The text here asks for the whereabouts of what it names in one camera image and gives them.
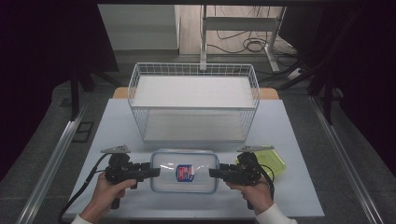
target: floor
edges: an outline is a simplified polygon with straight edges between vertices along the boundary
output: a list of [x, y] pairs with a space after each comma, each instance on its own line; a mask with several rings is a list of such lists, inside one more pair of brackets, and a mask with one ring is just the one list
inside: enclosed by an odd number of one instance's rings
[[[199, 56], [196, 53], [178, 55], [163, 51], [121, 51], [116, 52], [116, 57], [120, 72], [110, 75], [124, 86], [128, 85], [135, 63], [199, 62]], [[274, 78], [274, 75], [268, 75], [267, 73], [271, 73], [271, 69], [266, 57], [262, 54], [230, 55], [216, 52], [208, 55], [208, 62], [251, 63], [255, 70], [260, 71], [258, 79], [263, 80], [262, 87], [275, 87], [290, 78]], [[290, 59], [286, 63], [293, 63], [293, 60]], [[106, 102], [115, 90], [114, 86], [101, 78], [95, 75], [92, 75], [92, 78], [96, 84], [95, 91], [80, 90], [81, 99], [87, 99], [85, 114], [80, 121], [82, 125], [74, 134], [73, 141], [68, 145], [59, 170], [51, 181], [48, 192], [44, 194], [41, 206], [38, 206], [33, 214], [32, 223], [56, 223], [57, 216], [68, 201], [79, 176], [80, 168], [85, 161], [85, 156], [90, 149], [101, 116], [106, 108]], [[296, 217], [296, 219], [299, 223], [375, 223], [370, 222], [363, 211], [361, 201], [357, 196], [359, 193], [350, 184], [350, 179], [346, 175], [340, 158], [310, 102], [306, 93], [309, 82], [308, 79], [287, 90], [278, 92], [288, 112], [290, 123], [325, 212], [325, 217]], [[0, 182], [0, 223], [10, 224], [19, 220], [21, 211], [31, 197], [37, 180], [49, 162], [59, 139], [64, 134], [70, 113], [70, 85], [65, 82], [53, 91], [52, 103], [46, 117], [15, 165]], [[396, 178], [349, 121], [337, 101], [332, 103], [332, 119], [333, 127], [351, 159], [354, 169], [359, 174], [363, 186], [367, 189], [382, 217], [382, 223], [396, 223], [396, 213], [394, 212], [396, 211]], [[86, 127], [92, 128], [91, 132], [84, 132], [87, 131]], [[115, 223], [115, 221], [104, 220], [101, 223]], [[216, 223], [252, 223], [252, 221], [216, 221]]]

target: blue and red label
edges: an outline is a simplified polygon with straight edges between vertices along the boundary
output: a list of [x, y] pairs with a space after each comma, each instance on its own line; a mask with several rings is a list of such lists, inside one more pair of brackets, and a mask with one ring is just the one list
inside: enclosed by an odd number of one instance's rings
[[192, 182], [194, 179], [194, 168], [192, 165], [179, 165], [176, 168], [177, 182]]

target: white sleeve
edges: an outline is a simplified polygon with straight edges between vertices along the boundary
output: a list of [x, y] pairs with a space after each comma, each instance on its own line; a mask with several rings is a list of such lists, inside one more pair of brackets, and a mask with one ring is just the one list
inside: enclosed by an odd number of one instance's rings
[[89, 221], [86, 221], [84, 219], [82, 219], [82, 217], [80, 217], [78, 214], [76, 215], [75, 219], [73, 220], [73, 222], [71, 224], [92, 224]]
[[274, 203], [267, 211], [258, 214], [256, 220], [260, 224], [297, 224], [297, 221], [285, 217]]

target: white wire basket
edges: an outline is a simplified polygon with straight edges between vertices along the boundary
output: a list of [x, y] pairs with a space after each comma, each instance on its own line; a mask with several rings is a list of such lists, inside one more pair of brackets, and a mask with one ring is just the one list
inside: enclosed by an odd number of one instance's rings
[[250, 64], [137, 63], [128, 102], [144, 141], [244, 142], [260, 102]]

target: white table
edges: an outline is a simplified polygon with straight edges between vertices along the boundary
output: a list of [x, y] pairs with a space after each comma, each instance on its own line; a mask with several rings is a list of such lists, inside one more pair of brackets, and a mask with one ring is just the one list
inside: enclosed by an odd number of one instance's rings
[[[101, 149], [127, 145], [133, 162], [150, 160], [159, 148], [200, 148], [215, 151], [222, 163], [233, 163], [241, 143], [144, 143], [136, 128], [131, 109], [124, 99], [110, 99], [92, 147], [81, 169], [73, 195], [82, 186], [89, 171], [102, 155]], [[306, 169], [288, 115], [281, 100], [261, 100], [246, 145], [274, 145], [286, 163], [286, 171], [275, 180], [275, 202], [289, 217], [324, 216], [312, 180]], [[99, 169], [105, 169], [104, 159]], [[126, 190], [118, 210], [109, 217], [120, 219], [251, 219], [254, 213], [239, 191], [230, 190], [222, 181], [214, 194], [158, 193], [151, 190], [149, 179], [138, 188]], [[74, 218], [89, 202], [95, 181], [64, 214]]]

